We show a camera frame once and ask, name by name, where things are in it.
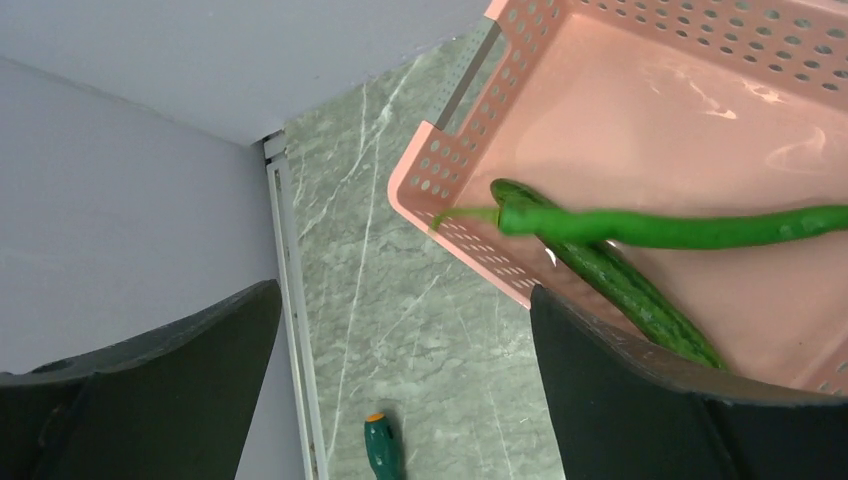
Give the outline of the fake green bean pod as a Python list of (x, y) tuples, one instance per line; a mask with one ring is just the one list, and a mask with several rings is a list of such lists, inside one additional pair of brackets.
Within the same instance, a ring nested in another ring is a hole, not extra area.
[(450, 219), (491, 224), (506, 236), (537, 236), (572, 244), (615, 241), (667, 250), (726, 250), (787, 243), (847, 229), (845, 205), (811, 206), (749, 216), (672, 217), (620, 209), (568, 212), (556, 206), (509, 201), (491, 208), (450, 208)]

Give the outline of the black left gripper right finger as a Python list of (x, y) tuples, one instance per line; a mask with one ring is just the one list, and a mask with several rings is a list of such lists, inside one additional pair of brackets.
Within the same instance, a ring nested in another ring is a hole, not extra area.
[(705, 367), (536, 286), (533, 341), (570, 479), (843, 479), (847, 400)]

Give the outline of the pink plastic basket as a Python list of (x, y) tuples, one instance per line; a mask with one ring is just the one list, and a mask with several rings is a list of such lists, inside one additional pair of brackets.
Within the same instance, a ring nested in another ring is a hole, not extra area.
[[(578, 210), (847, 199), (843, 1), (494, 1), (388, 183), (421, 230), (490, 182)], [(847, 236), (626, 257), (731, 369), (847, 392)]]

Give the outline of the fake green cucumber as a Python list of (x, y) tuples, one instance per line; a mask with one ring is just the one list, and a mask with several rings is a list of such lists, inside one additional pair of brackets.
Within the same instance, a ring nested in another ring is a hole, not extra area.
[(577, 245), (545, 237), (541, 242), (649, 341), (696, 363), (729, 369), (689, 318), (614, 247), (606, 242)]

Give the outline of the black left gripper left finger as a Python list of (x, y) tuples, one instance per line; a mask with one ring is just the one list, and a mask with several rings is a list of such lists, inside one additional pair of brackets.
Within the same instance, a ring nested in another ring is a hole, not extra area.
[(280, 323), (274, 280), (1, 376), (5, 479), (232, 479)]

